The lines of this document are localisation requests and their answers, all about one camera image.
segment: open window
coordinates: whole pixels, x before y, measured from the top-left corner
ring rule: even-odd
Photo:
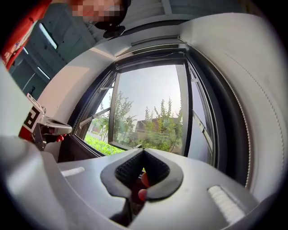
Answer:
[[[113,89],[108,143],[185,154],[188,127],[185,65],[161,65],[119,73]]]
[[[119,59],[95,81],[74,132],[83,149],[102,156],[154,148],[214,164],[211,103],[186,50]]]

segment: foliage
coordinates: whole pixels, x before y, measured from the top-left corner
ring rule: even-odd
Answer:
[[[172,100],[169,98],[168,108],[164,106],[164,99],[161,101],[160,113],[154,107],[156,119],[153,119],[153,111],[145,110],[145,137],[136,140],[136,144],[142,144],[144,148],[154,148],[172,152],[175,146],[181,143],[182,138],[182,104],[176,117],[171,114]]]
[[[100,153],[103,153],[105,155],[113,155],[124,152],[124,150],[113,147],[104,141],[92,137],[89,134],[86,134],[84,141],[92,148],[98,150]]]
[[[162,99],[160,111],[154,107],[152,111],[146,107],[144,132],[139,133],[134,129],[133,122],[136,121],[135,116],[127,115],[132,107],[133,101],[123,97],[123,92],[119,91],[116,95],[113,140],[126,146],[135,147],[142,144],[144,148],[154,148],[163,151],[176,151],[174,148],[181,145],[182,139],[182,103],[180,110],[172,113],[172,100],[169,98],[168,106],[165,106],[165,101]],[[100,131],[101,140],[105,140],[108,134],[109,113],[103,114],[92,121],[92,124]],[[104,154],[109,152],[123,152],[118,148],[112,147],[109,144],[94,139],[87,135],[85,141],[89,141],[89,145],[93,144],[95,149]]]
[[[119,91],[116,95],[113,139],[119,143],[129,141],[129,134],[133,131],[133,121],[135,116],[126,116],[132,107],[133,101],[123,97],[123,92]]]

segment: green shrub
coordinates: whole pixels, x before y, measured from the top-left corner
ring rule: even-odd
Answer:
[[[104,141],[100,141],[97,138],[92,137],[89,134],[86,134],[84,141],[92,148],[107,156],[124,152],[124,150],[113,147]]]

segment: sky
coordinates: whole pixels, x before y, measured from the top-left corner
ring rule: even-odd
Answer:
[[[162,99],[165,101],[164,106],[168,108],[169,97],[174,116],[180,109],[180,87],[175,65],[154,66],[123,73],[118,91],[122,91],[124,97],[133,101],[127,115],[135,115],[137,120],[145,120],[146,107],[152,112],[155,106],[160,113]]]

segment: glass pane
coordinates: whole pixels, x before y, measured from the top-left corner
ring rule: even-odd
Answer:
[[[176,66],[121,74],[113,125],[113,141],[117,143],[181,154],[182,111]]]
[[[112,88],[108,90],[96,113],[110,107],[112,92]],[[84,141],[88,145],[105,155],[113,155],[124,152],[124,150],[108,144],[109,114],[110,112],[108,111],[102,114],[100,117],[93,119],[84,138]]]
[[[205,110],[203,107],[203,103],[201,101],[201,95],[197,88],[198,83],[192,82],[192,95],[193,95],[193,110],[199,117],[200,121],[203,123],[204,127],[206,127],[206,118],[205,118]]]
[[[192,124],[192,136],[190,141],[190,148],[188,153],[188,158],[200,160],[203,162],[208,162],[208,144],[201,132],[198,124],[193,119]]]

